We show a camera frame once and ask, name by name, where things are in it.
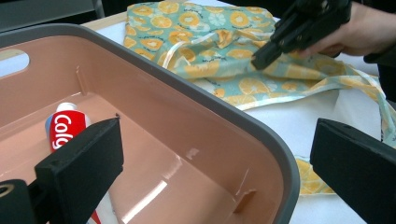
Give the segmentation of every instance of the floral fabric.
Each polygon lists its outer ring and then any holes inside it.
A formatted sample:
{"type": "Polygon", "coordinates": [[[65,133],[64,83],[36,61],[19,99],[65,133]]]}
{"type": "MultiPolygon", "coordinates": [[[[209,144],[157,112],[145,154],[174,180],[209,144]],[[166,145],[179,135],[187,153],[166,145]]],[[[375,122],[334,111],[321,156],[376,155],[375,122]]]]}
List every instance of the floral fabric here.
{"type": "MultiPolygon", "coordinates": [[[[360,89],[378,102],[383,140],[395,147],[396,112],[377,77],[323,55],[284,54],[264,70],[251,65],[274,25],[271,13],[259,7],[142,3],[127,9],[124,46],[242,110],[332,89],[360,89]]],[[[308,161],[297,164],[301,194],[332,192],[308,161]]]]}

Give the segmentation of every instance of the hand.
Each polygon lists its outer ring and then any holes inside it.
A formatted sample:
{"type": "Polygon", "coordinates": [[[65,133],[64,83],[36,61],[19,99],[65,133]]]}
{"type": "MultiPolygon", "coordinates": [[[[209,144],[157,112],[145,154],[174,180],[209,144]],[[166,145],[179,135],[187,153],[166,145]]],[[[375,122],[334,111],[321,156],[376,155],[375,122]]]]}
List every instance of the hand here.
{"type": "Polygon", "coordinates": [[[303,57],[314,53],[329,56],[344,52],[362,56],[381,53],[396,44],[396,15],[352,3],[350,21],[311,47],[299,51],[303,57]]]}

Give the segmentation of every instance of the black clamp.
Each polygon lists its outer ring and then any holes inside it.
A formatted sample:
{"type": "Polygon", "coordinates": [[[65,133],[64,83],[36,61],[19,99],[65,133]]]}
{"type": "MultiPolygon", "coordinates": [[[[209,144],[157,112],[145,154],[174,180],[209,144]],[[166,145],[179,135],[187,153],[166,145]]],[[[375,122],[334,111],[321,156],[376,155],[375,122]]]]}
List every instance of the black clamp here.
{"type": "Polygon", "coordinates": [[[261,70],[282,53],[306,49],[350,20],[350,0],[297,0],[275,24],[270,41],[252,56],[261,70]]]}
{"type": "Polygon", "coordinates": [[[29,186],[0,182],[0,223],[85,223],[122,165],[119,119],[94,123],[36,165],[29,186]]]}

